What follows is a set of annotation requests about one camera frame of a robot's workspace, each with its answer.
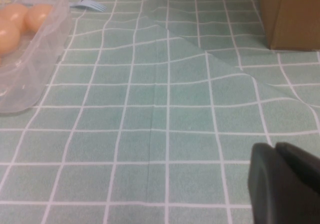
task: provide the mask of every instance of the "black plastic object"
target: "black plastic object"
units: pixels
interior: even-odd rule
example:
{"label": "black plastic object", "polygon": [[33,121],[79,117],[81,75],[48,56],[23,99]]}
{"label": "black plastic object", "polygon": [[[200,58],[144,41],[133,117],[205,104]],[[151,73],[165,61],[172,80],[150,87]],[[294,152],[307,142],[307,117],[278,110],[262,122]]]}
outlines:
{"label": "black plastic object", "polygon": [[320,224],[320,159],[289,143],[256,143],[248,189],[254,224]]}

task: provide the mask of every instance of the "plastic fork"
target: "plastic fork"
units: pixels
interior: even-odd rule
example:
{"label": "plastic fork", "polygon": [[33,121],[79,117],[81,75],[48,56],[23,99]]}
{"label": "plastic fork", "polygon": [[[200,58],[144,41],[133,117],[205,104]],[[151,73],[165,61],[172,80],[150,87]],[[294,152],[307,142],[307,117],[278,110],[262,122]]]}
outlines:
{"label": "plastic fork", "polygon": [[97,10],[99,12],[104,12],[107,9],[104,5],[94,0],[80,0],[78,2],[69,2],[69,6],[71,8],[87,7],[87,8],[92,8],[94,10]]}
{"label": "plastic fork", "polygon": [[[50,1],[50,0],[23,0],[22,3],[25,5],[34,5],[34,4],[51,4],[51,5],[53,5],[53,4],[55,4],[54,1]],[[107,9],[104,5],[98,3],[94,0],[80,0],[77,2],[69,2],[69,6],[71,8],[86,7],[86,8],[94,9],[99,12],[104,12]]]}

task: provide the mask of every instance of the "green checkered tablecloth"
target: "green checkered tablecloth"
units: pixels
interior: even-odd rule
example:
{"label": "green checkered tablecloth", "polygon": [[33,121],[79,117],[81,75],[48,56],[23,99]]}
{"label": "green checkered tablecloth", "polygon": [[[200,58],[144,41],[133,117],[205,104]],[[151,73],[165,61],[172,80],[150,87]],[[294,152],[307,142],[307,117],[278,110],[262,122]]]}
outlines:
{"label": "green checkered tablecloth", "polygon": [[95,1],[0,115],[1,224],[250,224],[254,143],[320,156],[319,53],[268,50],[257,0]]}

